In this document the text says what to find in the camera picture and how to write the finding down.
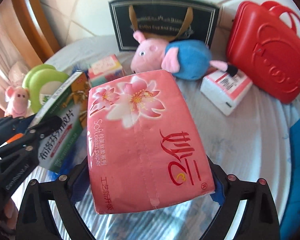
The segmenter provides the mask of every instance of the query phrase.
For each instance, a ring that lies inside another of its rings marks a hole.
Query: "metal screw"
[[[26,151],[31,152],[33,150],[33,147],[31,145],[26,147]]]
[[[32,186],[32,185],[34,185],[34,184],[36,184],[37,183],[37,181],[35,180],[35,179],[31,179],[31,181],[29,182],[29,184]]]
[[[261,185],[265,185],[267,184],[267,181],[265,179],[259,179],[258,182],[261,184]]]
[[[235,181],[237,179],[237,177],[233,174],[229,174],[228,179],[231,180],[231,181]]]
[[[59,177],[59,180],[60,180],[60,181],[65,181],[67,178],[68,178],[67,175],[61,175],[61,176]]]

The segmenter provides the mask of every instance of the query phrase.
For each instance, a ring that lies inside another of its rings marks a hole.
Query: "red handle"
[[[277,5],[282,6],[280,3],[276,2],[276,1],[265,1],[263,4],[261,4],[261,6],[265,7],[267,10],[270,10],[272,7],[277,6]],[[297,34],[296,24],[295,24],[292,16],[290,14],[288,14],[288,15],[289,15],[289,18],[291,21],[291,29],[295,32],[295,34]]]
[[[267,8],[270,12],[272,12],[277,17],[280,17],[280,15],[282,15],[283,13],[288,13],[291,20],[291,29],[297,34],[296,24],[291,14],[293,14],[298,19],[299,23],[300,23],[300,17],[293,10],[275,1],[264,2],[261,6]]]

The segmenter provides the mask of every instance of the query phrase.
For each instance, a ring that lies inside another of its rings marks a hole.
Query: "bag handle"
[[[291,24],[291,29],[297,34],[297,28],[296,28],[295,22],[294,22],[294,20],[293,20],[293,18],[291,16],[291,14],[294,15],[298,19],[299,23],[300,23],[300,17],[292,9],[290,9],[289,7],[283,6],[280,3],[277,3],[275,1],[264,2],[262,4],[262,6],[264,6],[265,8],[268,8],[268,10],[270,12],[272,12],[277,17],[280,17],[280,15],[282,15],[283,13],[288,13],[291,22],[293,22]]]
[[[267,10],[270,10],[272,7],[280,5],[282,6],[280,3],[276,2],[276,1],[265,1],[263,4],[261,4],[261,6],[265,7]],[[290,18],[291,21],[291,29],[297,33],[297,27],[296,27],[296,23],[294,22],[291,14],[288,13],[288,16]]]
[[[133,5],[129,6],[129,18],[134,28],[134,31],[137,31],[139,29],[138,20]],[[192,20],[193,20],[193,10],[192,7],[188,7],[185,19],[183,20],[182,26],[176,36],[164,36],[164,35],[157,35],[154,33],[143,33],[143,35],[145,36],[146,39],[160,38],[160,39],[165,39],[167,41],[173,41],[189,28],[190,24],[192,23]]]

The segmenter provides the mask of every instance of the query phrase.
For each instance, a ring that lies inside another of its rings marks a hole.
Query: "gold ribbon handle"
[[[134,28],[134,31],[137,31],[138,28],[138,20],[137,20],[137,16],[136,13],[134,11],[133,5],[129,6],[129,18],[130,21],[132,23],[132,26]],[[154,34],[154,33],[147,33],[147,32],[143,32],[143,35],[145,36],[146,39],[149,38],[160,38],[160,39],[164,39],[167,41],[173,41],[176,38],[178,38],[182,33],[184,33],[190,26],[190,24],[192,23],[193,20],[193,11],[192,11],[192,7],[188,7],[187,9],[187,13],[185,16],[185,19],[183,20],[182,26],[178,32],[178,34],[176,36],[165,36],[165,35],[158,35],[158,34]]]

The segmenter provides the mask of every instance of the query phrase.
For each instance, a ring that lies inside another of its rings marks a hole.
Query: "pink tissue pack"
[[[199,133],[165,70],[92,88],[87,129],[98,214],[168,207],[215,190]]]

